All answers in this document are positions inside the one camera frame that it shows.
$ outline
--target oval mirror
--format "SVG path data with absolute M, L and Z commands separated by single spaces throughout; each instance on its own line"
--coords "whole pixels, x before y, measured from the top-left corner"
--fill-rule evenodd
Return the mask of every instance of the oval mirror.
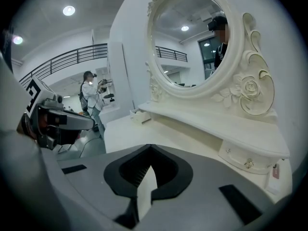
M 215 74 L 229 27 L 213 0 L 165 0 L 155 14 L 152 38 L 164 76 L 175 85 L 194 87 Z

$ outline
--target ornate carved frame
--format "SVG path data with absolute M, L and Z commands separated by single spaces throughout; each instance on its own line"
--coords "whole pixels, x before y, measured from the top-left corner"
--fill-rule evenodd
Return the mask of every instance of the ornate carved frame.
M 169 0 L 152 0 L 148 8 L 147 42 L 151 72 L 152 100 L 161 101 L 169 94 L 181 99 L 203 98 L 222 103 L 226 108 L 237 105 L 251 116 L 267 114 L 274 100 L 274 83 L 262 56 L 261 34 L 254 30 L 252 15 L 239 15 L 227 0 L 213 0 L 224 11 L 230 28 L 230 41 L 226 56 L 219 68 L 199 86 L 183 88 L 167 79 L 158 61 L 152 30 L 161 5 Z

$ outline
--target ceiling light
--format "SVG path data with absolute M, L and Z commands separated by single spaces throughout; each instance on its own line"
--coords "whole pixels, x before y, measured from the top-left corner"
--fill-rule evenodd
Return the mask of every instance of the ceiling light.
M 185 31 L 187 31 L 188 29 L 189 29 L 188 26 L 183 26 L 181 30 L 182 30 L 183 32 L 185 32 Z
M 75 8 L 73 6 L 66 6 L 63 9 L 63 14 L 66 15 L 66 16 L 70 16 L 73 13 L 75 13 Z
M 14 44 L 21 44 L 22 42 L 23 42 L 23 38 L 20 37 L 20 36 L 15 36 L 15 37 L 13 38 L 13 43 L 14 43 Z

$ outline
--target drawer knob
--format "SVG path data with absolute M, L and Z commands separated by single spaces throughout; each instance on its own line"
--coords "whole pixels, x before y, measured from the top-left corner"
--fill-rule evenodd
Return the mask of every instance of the drawer knob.
M 247 162 L 245 163 L 246 168 L 251 168 L 254 165 L 254 162 L 251 158 L 247 159 Z

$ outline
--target jeans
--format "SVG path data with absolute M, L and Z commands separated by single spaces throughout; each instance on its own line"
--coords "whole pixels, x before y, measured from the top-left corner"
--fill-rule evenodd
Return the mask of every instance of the jeans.
M 97 108 L 93 108 L 93 110 L 92 110 L 92 117 L 94 118 L 94 120 L 96 121 L 96 123 L 97 123 L 97 126 L 98 126 L 98 130 L 100 131 L 100 134 L 101 134 L 101 136 L 102 136 L 102 139 L 104 140 L 104 131 L 105 131 L 105 127 L 104 127 L 104 125 L 102 124 L 102 121 L 101 121 L 101 119 L 100 119 L 100 117 L 99 117 L 99 113 L 100 113 L 101 111 L 100 110 L 98 110 Z

